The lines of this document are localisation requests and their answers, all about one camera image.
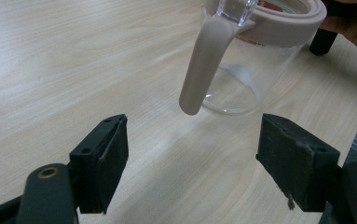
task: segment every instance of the black object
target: black object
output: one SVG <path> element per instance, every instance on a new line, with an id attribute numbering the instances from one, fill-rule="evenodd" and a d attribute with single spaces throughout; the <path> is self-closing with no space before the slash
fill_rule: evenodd
<path id="1" fill-rule="evenodd" d="M 0 223 L 78 223 L 81 213 L 106 212 L 129 157 L 127 118 L 103 120 L 70 153 L 27 178 L 23 195 L 0 205 Z"/>
<path id="2" fill-rule="evenodd" d="M 355 8 L 355 4 L 344 4 L 330 1 L 329 6 L 327 7 L 327 15 L 348 18 L 355 14 Z M 309 51 L 315 55 L 324 55 L 328 53 L 333 42 L 335 42 L 336 37 L 337 33 L 318 29 L 309 46 Z"/>
<path id="3" fill-rule="evenodd" d="M 333 205 L 337 223 L 357 223 L 357 162 L 340 168 L 339 152 L 289 119 L 265 114 L 256 158 L 304 212 Z"/>

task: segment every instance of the pitcher handle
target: pitcher handle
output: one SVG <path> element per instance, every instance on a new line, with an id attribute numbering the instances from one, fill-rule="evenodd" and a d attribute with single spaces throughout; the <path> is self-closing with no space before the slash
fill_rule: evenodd
<path id="1" fill-rule="evenodd" d="M 187 68 L 179 105 L 188 115 L 196 115 L 213 82 L 219 63 L 234 36 L 255 27 L 247 20 L 242 26 L 213 15 L 201 27 Z"/>

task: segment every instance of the wood grain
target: wood grain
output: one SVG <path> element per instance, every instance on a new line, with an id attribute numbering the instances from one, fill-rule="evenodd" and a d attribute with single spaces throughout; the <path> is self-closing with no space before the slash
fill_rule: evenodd
<path id="1" fill-rule="evenodd" d="M 129 118 L 130 158 L 106 216 L 81 223 L 318 223 L 290 211 L 257 162 L 264 112 L 342 153 L 357 131 L 357 48 L 298 53 L 261 108 L 222 116 L 178 106 L 202 0 L 0 1 L 0 203 L 104 118 Z"/>

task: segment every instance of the light wood surface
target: light wood surface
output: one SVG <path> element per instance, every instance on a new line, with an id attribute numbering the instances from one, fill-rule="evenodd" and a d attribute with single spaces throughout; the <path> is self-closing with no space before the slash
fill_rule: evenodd
<path id="1" fill-rule="evenodd" d="M 254 158 L 262 113 L 340 150 L 357 131 L 357 48 L 296 56 L 246 116 L 178 105 L 203 0 L 0 1 L 0 203 L 102 120 L 129 118 L 130 157 L 106 216 L 81 223 L 318 223 L 290 211 Z"/>

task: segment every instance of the glass pitcher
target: glass pitcher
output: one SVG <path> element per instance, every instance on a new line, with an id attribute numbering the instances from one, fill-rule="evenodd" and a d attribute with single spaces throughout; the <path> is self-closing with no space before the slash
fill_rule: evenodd
<path id="1" fill-rule="evenodd" d="M 180 107 L 239 115 L 265 94 L 326 16 L 320 0 L 206 0 Z"/>

